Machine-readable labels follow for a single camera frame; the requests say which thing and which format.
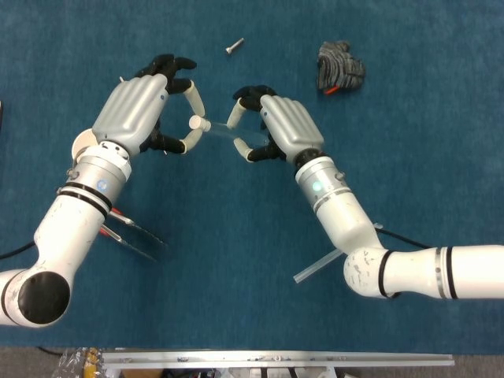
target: clear plastic rod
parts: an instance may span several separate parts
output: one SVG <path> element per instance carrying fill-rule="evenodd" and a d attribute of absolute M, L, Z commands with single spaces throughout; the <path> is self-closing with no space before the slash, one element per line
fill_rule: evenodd
<path fill-rule="evenodd" d="M 252 146 L 266 146 L 268 144 L 268 136 L 260 132 L 252 132 L 245 128 L 230 129 L 226 124 L 219 122 L 212 122 L 212 127 L 209 130 L 210 134 L 218 135 L 221 137 L 228 137 L 231 139 L 241 138 Z"/>
<path fill-rule="evenodd" d="M 333 250 L 332 252 L 326 254 L 320 260 L 314 262 L 308 268 L 306 268 L 302 272 L 299 272 L 298 274 L 296 274 L 294 276 L 294 281 L 296 281 L 296 283 L 299 284 L 303 280 L 306 280 L 308 277 L 310 277 L 315 272 L 318 272 L 319 270 L 321 270 L 323 267 L 325 267 L 331 261 L 334 261 L 341 254 L 343 254 L 343 252 L 338 249 Z"/>
<path fill-rule="evenodd" d="M 269 143 L 268 136 L 261 132 L 253 132 L 245 128 L 229 128 L 226 124 L 207 120 L 199 116 L 193 116 L 189 121 L 189 126 L 193 130 L 200 128 L 204 132 L 224 138 L 241 138 L 251 146 L 266 146 Z"/>

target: black joint cap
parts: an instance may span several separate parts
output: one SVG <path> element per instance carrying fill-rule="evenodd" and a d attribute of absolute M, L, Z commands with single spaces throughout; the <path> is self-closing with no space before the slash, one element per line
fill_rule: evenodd
<path fill-rule="evenodd" d="M 70 302 L 70 286 L 55 272 L 31 276 L 20 289 L 17 304 L 23 316 L 35 324 L 59 319 Z"/>
<path fill-rule="evenodd" d="M 296 167 L 296 172 L 308 161 L 319 158 L 321 156 L 325 156 L 324 152 L 317 150 L 315 148 L 307 148 L 306 150 L 301 151 L 294 158 L 294 165 Z"/>

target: gray knit glove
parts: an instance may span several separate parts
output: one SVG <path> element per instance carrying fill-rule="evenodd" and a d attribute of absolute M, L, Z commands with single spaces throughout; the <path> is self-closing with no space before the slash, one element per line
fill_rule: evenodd
<path fill-rule="evenodd" d="M 318 52 L 318 89 L 330 95 L 338 89 L 358 89 L 365 76 L 365 67 L 348 52 L 346 41 L 324 42 Z"/>

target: blue carpet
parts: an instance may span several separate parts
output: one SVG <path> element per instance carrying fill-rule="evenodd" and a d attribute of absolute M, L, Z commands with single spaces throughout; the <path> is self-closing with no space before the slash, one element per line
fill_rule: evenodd
<path fill-rule="evenodd" d="M 0 1 L 0 251 L 26 243 L 65 181 L 70 146 L 116 86 L 159 53 L 194 58 L 208 117 L 267 83 L 298 99 L 373 221 L 446 246 L 503 243 L 504 4 L 415 1 Z M 246 42 L 228 57 L 224 48 Z M 317 51 L 347 39 L 363 88 L 316 91 Z M 170 98 L 162 130 L 191 110 Z M 243 125 L 258 126 L 247 117 Z M 133 163 L 118 207 L 170 243 L 158 264 L 99 237 L 70 309 L 43 330 L 0 327 L 4 345 L 504 353 L 504 301 L 362 298 L 293 168 L 248 165 L 208 135 L 187 156 Z M 390 248 L 411 250 L 390 239 Z M 29 266 L 33 250 L 0 262 Z"/>

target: white knob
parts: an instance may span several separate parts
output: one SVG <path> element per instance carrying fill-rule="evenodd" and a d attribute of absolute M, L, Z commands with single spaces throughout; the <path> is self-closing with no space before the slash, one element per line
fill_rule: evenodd
<path fill-rule="evenodd" d="M 189 127 L 192 128 L 193 130 L 201 129 L 204 132 L 207 132 L 212 127 L 212 124 L 210 123 L 209 120 L 206 120 L 203 117 L 194 115 L 189 120 Z"/>

